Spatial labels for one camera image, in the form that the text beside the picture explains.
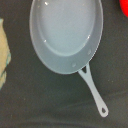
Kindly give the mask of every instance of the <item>handle hole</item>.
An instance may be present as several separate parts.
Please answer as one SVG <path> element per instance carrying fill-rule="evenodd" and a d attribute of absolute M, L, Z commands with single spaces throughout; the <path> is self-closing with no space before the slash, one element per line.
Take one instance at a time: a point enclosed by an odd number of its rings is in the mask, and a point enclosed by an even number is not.
<path fill-rule="evenodd" d="M 106 112 L 106 110 L 105 110 L 104 108 L 102 108 L 102 112 L 103 112 L 103 113 L 105 113 L 105 112 Z"/>
<path fill-rule="evenodd" d="M 86 66 L 82 69 L 84 73 L 87 73 Z"/>

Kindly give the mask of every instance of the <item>towel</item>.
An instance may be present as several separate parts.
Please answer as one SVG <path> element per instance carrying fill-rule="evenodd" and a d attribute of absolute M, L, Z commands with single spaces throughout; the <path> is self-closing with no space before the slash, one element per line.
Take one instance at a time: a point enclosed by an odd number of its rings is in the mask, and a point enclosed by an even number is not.
<path fill-rule="evenodd" d="M 6 81 L 6 66 L 11 61 L 11 53 L 9 50 L 7 37 L 3 29 L 3 19 L 0 19 L 0 89 Z"/>

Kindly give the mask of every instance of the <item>dark countertop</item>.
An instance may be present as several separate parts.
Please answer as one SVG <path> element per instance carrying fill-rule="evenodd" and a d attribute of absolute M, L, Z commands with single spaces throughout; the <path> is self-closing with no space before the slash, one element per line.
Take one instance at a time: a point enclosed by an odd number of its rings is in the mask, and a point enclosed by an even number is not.
<path fill-rule="evenodd" d="M 55 74 L 38 59 L 29 33 L 31 3 L 0 1 L 12 53 L 7 81 L 0 91 L 0 128 L 127 128 L 128 18 L 119 0 L 102 0 L 103 35 L 90 62 L 96 87 L 110 111 L 106 118 L 100 117 L 89 88 L 77 73 Z"/>

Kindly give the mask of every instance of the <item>white handle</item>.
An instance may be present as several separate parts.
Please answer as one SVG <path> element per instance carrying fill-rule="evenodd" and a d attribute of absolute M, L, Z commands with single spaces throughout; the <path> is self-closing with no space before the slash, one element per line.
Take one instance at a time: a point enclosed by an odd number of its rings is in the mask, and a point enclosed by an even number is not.
<path fill-rule="evenodd" d="M 108 115 L 109 110 L 94 85 L 89 64 L 86 65 L 86 71 L 87 73 L 84 73 L 82 70 L 79 70 L 78 73 L 85 80 L 88 87 L 90 88 L 100 115 L 102 117 L 106 117 Z"/>

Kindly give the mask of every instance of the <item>frying pan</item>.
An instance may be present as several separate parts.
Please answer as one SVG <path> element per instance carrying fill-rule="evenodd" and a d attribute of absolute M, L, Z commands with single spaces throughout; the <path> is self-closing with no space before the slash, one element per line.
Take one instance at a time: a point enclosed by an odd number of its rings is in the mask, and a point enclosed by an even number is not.
<path fill-rule="evenodd" d="M 88 84 L 102 117 L 108 108 L 92 80 L 89 61 L 103 29 L 100 0 L 33 0 L 30 34 L 42 63 L 59 74 L 78 72 Z"/>

